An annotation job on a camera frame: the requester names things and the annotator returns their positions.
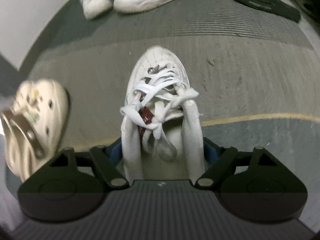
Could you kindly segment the grey striped floor mat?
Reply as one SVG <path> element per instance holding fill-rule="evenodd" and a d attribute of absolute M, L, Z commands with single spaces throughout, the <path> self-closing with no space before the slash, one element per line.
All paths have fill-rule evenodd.
<path fill-rule="evenodd" d="M 234 0 L 175 0 L 93 22 L 71 3 L 60 16 L 29 76 L 69 92 L 67 146 L 110 144 L 121 108 L 140 111 L 183 89 L 210 130 L 273 120 L 267 135 L 319 136 L 319 57 L 291 20 Z"/>

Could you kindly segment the dark green floor mat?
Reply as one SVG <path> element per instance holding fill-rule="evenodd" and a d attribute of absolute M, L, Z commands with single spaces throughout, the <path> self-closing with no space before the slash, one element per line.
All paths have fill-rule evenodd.
<path fill-rule="evenodd" d="M 78 0 L 68 1 L 50 20 L 37 39 L 38 51 L 53 49 L 91 36 L 113 11 L 110 9 L 98 17 L 87 20 Z"/>

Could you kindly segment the cream clog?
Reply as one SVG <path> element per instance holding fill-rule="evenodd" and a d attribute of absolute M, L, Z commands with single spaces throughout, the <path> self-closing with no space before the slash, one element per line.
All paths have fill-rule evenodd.
<path fill-rule="evenodd" d="M 13 104 L 1 112 L 5 161 L 26 181 L 57 152 L 68 115 L 64 87 L 52 79 L 23 81 Z"/>

